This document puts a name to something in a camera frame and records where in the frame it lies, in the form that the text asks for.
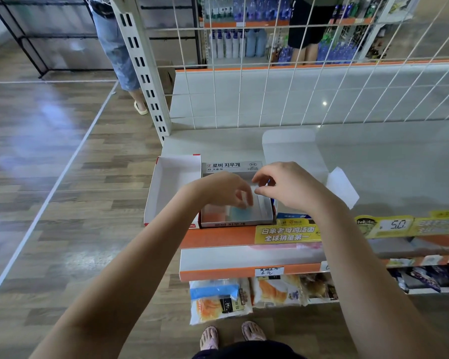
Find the wooden floor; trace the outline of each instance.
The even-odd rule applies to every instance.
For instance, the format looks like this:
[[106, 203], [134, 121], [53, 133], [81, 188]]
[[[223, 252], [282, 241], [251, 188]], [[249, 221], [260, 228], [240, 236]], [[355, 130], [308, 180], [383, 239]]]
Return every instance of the wooden floor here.
[[[2, 81], [35, 73], [16, 53], [0, 51]], [[10, 69], [10, 60], [22, 62]], [[113, 86], [0, 84], [0, 274]], [[27, 358], [73, 299], [142, 229], [160, 151], [150, 117], [138, 115], [118, 87], [0, 286], [0, 359]], [[180, 359], [198, 351], [205, 325], [189, 325], [188, 285], [178, 271], [179, 253], [121, 358]], [[449, 338], [449, 295], [413, 301]], [[240, 324], [249, 318], [217, 321], [221, 342], [242, 340]], [[251, 318], [269, 338], [308, 358], [357, 357], [338, 304], [257, 310]]]

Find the black metal rack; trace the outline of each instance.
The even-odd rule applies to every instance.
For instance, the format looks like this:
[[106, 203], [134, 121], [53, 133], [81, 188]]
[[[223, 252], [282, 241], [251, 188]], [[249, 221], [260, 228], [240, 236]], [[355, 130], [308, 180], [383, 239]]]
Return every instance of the black metal rack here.
[[[197, 9], [196, 9], [196, 2], [195, 0], [191, 0], [191, 6], [176, 6], [177, 9], [191, 9], [193, 13], [193, 23], [196, 27], [196, 18], [194, 17], [196, 15]], [[75, 12], [80, 14], [84, 19], [81, 19], [85, 24], [84, 29], [87, 32], [83, 33], [76, 33], [76, 32], [67, 32], [66, 30], [60, 30], [60, 32], [42, 32], [42, 30], [30, 30], [30, 26], [26, 25], [26, 23], [21, 18], [20, 12], [24, 11], [24, 7], [31, 8], [31, 7], [46, 7], [46, 6], [56, 6], [56, 7], [71, 7], [72, 10], [75, 10]], [[173, 9], [172, 6], [141, 6], [142, 9]], [[76, 40], [82, 40], [84, 42], [89, 42], [86, 40], [96, 40], [96, 43], [98, 43], [98, 37], [96, 34], [96, 29], [91, 27], [93, 25], [93, 17], [91, 16], [91, 11], [88, 6], [88, 3], [86, 0], [0, 0], [0, 20], [4, 23], [12, 37], [15, 39], [15, 41], [18, 43], [20, 48], [23, 50], [23, 52], [27, 55], [30, 62], [33, 64], [33, 66], [37, 69], [37, 71], [40, 74], [40, 78], [42, 78], [45, 74], [47, 74], [50, 71], [102, 71], [102, 70], [112, 70], [110, 67], [107, 67], [109, 65], [108, 60], [106, 59], [106, 56], [103, 54], [96, 54], [93, 51], [93, 48], [98, 48], [95, 45], [88, 45], [86, 47], [82, 47], [82, 52], [85, 54], [80, 54], [77, 58], [74, 56], [72, 59], [75, 61], [80, 60], [79, 64], [83, 64], [83, 60], [90, 60], [91, 66], [96, 65], [102, 65], [105, 67], [69, 67], [68, 63], [63, 63], [65, 67], [62, 67], [60, 65], [56, 65], [53, 61], [50, 61], [50, 56], [47, 55], [46, 51], [44, 52], [43, 46], [45, 45], [43, 41], [48, 40], [70, 40], [70, 39], [76, 39]], [[47, 26], [53, 26], [54, 21], [50, 20], [49, 25]], [[173, 40], [178, 39], [178, 37], [151, 37], [151, 40]], [[202, 60], [202, 53], [201, 53], [201, 42], [198, 35], [198, 32], [195, 31], [194, 37], [188, 37], [183, 36], [181, 37], [183, 40], [188, 39], [194, 39], [196, 43], [196, 55], [197, 60], [200, 62]], [[66, 53], [66, 45], [64, 48], [62, 48], [65, 54]]]

